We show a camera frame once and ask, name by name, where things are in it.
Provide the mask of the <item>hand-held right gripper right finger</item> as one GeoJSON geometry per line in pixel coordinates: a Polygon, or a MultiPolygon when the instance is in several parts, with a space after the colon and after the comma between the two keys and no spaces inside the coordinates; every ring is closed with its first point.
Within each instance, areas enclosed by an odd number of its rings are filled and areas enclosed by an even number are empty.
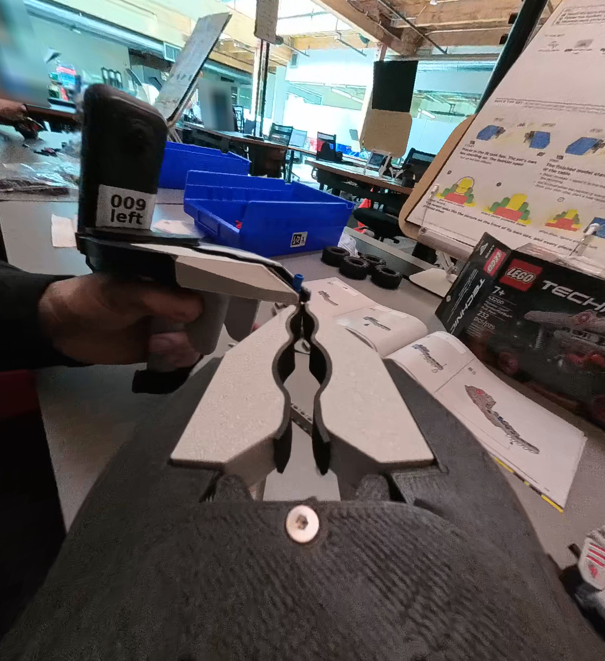
{"type": "Polygon", "coordinates": [[[427,468],[435,457],[377,351],[332,318],[308,311],[309,368],[318,381],[312,445],[339,486],[427,468]]]}

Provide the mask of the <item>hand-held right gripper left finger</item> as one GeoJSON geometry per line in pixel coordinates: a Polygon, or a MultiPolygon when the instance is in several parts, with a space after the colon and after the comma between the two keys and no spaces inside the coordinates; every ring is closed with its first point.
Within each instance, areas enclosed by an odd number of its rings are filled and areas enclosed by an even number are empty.
{"type": "Polygon", "coordinates": [[[284,308],[224,354],[171,453],[173,465],[236,475],[247,486],[275,470],[289,401],[276,362],[290,347],[297,311],[284,308]]]}

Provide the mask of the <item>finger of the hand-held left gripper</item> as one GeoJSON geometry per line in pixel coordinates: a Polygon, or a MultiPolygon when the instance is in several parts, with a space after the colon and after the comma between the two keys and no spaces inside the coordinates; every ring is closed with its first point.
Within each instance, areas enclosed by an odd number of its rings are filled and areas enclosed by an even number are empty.
{"type": "Polygon", "coordinates": [[[296,305],[294,275],[281,263],[222,246],[174,247],[178,285],[201,292],[296,305]]]}

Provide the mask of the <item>person's left hand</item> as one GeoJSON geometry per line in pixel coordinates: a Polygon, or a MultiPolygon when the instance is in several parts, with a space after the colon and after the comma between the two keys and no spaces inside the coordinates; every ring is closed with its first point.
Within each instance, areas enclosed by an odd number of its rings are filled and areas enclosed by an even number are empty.
{"type": "Polygon", "coordinates": [[[183,326],[195,321],[202,300],[190,290],[91,274],[50,284],[37,309],[53,347],[83,364],[140,364],[152,355],[187,368],[201,357],[184,330],[150,329],[155,318],[183,326]]]}

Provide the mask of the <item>blue bin with square tag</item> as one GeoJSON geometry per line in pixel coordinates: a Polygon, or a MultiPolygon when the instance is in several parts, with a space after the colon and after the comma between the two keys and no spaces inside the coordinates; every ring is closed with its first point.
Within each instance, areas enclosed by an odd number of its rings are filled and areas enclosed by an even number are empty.
{"type": "Polygon", "coordinates": [[[283,179],[189,170],[183,207],[207,240],[273,258],[337,245],[355,204],[283,179]]]}

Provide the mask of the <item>white paper slip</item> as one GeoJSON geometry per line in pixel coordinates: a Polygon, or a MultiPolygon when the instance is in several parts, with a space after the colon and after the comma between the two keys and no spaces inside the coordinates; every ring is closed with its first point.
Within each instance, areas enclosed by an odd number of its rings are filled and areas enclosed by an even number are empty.
{"type": "Polygon", "coordinates": [[[171,235],[182,235],[186,237],[197,238],[197,230],[194,223],[181,221],[178,219],[158,219],[152,223],[153,232],[166,233],[171,235]]]}
{"type": "Polygon", "coordinates": [[[61,216],[52,213],[50,216],[50,235],[55,249],[77,250],[77,215],[61,216]]]}

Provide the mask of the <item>blue storage bin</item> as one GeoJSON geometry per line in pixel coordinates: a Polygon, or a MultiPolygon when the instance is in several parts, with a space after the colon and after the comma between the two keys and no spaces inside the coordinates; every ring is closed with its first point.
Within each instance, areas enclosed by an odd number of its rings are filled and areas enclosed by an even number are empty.
{"type": "Polygon", "coordinates": [[[190,170],[248,175],[250,166],[247,158],[232,152],[167,141],[158,187],[182,190],[190,170]]]}

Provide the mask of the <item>plastic bag of toy parts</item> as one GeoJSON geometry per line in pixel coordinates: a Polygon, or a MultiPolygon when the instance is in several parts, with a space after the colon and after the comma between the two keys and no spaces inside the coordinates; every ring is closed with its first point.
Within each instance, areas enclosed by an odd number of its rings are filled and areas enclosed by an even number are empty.
{"type": "Polygon", "coordinates": [[[74,175],[52,169],[32,167],[0,169],[0,200],[18,197],[58,197],[77,194],[74,175]]]}

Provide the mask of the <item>open instruction booklet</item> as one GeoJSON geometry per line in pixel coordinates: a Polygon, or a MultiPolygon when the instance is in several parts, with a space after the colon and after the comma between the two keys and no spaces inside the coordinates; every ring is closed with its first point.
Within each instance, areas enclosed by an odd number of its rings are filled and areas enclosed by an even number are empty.
{"type": "Polygon", "coordinates": [[[564,511],[584,432],[495,376],[465,344],[375,302],[338,277],[312,280],[310,309],[392,359],[471,431],[510,473],[564,511]]]}

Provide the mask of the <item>black toy set box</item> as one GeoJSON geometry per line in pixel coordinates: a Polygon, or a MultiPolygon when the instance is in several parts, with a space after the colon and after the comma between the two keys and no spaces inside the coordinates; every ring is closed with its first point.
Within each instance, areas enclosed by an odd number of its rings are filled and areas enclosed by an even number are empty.
{"type": "Polygon", "coordinates": [[[481,361],[605,430],[605,279],[485,233],[436,316],[481,361]]]}

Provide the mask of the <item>paper sign on black pole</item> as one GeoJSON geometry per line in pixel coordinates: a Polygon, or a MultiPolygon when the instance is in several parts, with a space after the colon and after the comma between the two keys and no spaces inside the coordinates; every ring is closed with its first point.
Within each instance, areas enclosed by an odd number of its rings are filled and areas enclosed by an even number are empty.
{"type": "Polygon", "coordinates": [[[252,113],[256,122],[253,135],[259,137],[263,137],[270,51],[272,45],[277,45],[278,12],[279,1],[256,1],[254,36],[258,44],[253,72],[252,113]]]}

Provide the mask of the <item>tan board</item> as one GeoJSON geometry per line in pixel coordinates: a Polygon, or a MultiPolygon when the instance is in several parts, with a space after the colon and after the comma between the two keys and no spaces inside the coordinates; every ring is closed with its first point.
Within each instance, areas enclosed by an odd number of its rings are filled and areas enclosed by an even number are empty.
{"type": "Polygon", "coordinates": [[[409,112],[366,111],[359,144],[369,152],[389,153],[393,158],[407,154],[412,117],[409,112]]]}

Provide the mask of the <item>black hanging panel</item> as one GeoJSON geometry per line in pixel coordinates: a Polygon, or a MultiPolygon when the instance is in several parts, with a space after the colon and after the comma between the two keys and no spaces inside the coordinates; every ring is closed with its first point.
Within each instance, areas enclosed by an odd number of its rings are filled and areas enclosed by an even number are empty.
{"type": "Polygon", "coordinates": [[[371,108],[410,112],[418,66],[417,60],[374,62],[371,108]]]}

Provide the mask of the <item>black hoodie with rose print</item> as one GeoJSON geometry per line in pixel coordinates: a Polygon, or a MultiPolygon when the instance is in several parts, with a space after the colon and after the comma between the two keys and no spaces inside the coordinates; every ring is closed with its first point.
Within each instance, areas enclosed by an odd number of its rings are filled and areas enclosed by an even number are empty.
{"type": "Polygon", "coordinates": [[[41,587],[66,529],[41,414],[0,421],[0,640],[41,587]]]}

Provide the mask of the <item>black metal pole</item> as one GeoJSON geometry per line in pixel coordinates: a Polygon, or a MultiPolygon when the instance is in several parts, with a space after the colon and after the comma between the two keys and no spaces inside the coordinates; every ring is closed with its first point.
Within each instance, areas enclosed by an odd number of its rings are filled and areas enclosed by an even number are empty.
{"type": "Polygon", "coordinates": [[[523,1],[522,6],[517,12],[513,25],[509,31],[507,40],[499,55],[486,88],[483,91],[478,111],[489,100],[505,75],[509,72],[513,64],[517,61],[520,54],[525,49],[530,37],[538,24],[547,1],[523,1]]]}

